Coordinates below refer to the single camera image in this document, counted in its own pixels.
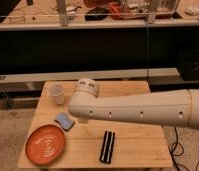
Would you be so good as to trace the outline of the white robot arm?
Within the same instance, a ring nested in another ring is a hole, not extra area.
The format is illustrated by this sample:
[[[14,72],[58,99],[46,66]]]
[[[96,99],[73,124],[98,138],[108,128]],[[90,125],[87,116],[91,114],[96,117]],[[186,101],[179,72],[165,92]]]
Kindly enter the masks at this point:
[[[69,112],[78,118],[199,130],[199,89],[99,97],[99,84],[81,78],[70,100]]]

